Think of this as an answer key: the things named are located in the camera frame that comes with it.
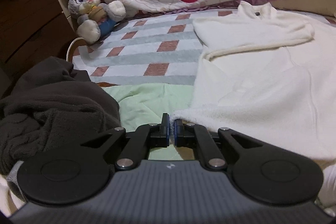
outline green fabric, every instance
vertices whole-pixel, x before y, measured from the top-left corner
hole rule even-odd
[[[142,124],[160,123],[162,114],[188,108],[194,87],[191,85],[141,84],[117,85],[103,88],[120,105],[121,125],[134,131]],[[171,144],[167,148],[154,148],[149,160],[182,160]]]

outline stuffed animal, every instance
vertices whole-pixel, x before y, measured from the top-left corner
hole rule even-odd
[[[126,15],[125,7],[119,0],[109,4],[100,3],[100,0],[69,0],[68,10],[77,19],[77,34],[88,44],[111,32]]]

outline silver screw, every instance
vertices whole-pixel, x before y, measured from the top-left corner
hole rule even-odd
[[[130,167],[133,164],[133,160],[131,159],[119,159],[117,160],[117,165],[120,167]]]
[[[225,165],[225,161],[222,159],[214,158],[209,160],[209,164],[212,167],[223,167]]]

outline white sweater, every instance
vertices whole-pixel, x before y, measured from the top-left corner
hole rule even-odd
[[[236,15],[193,25],[204,46],[192,108],[173,120],[230,127],[315,160],[336,159],[336,28],[246,2]]]

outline gray ribbed panel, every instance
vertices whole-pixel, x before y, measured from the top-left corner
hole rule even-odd
[[[172,169],[167,165],[174,164]],[[15,224],[327,224],[331,218],[313,203],[277,208],[239,193],[224,173],[198,161],[149,161],[118,172],[91,200],[64,208],[28,203]]]

